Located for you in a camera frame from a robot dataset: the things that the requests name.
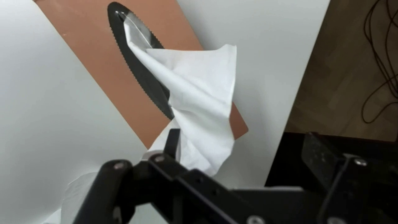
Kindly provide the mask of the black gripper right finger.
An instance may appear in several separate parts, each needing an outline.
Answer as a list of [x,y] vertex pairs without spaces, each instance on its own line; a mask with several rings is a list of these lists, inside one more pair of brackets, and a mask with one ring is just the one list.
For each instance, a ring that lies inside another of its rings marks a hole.
[[361,195],[370,189],[370,162],[336,148],[327,137],[305,133],[300,158],[330,195]]

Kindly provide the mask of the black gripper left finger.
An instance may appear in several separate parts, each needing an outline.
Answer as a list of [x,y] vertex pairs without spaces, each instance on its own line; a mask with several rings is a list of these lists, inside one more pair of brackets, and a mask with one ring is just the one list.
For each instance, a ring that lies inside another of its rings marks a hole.
[[180,129],[171,128],[166,133],[161,133],[150,148],[142,154],[141,160],[164,162],[166,157],[175,159],[179,147]]

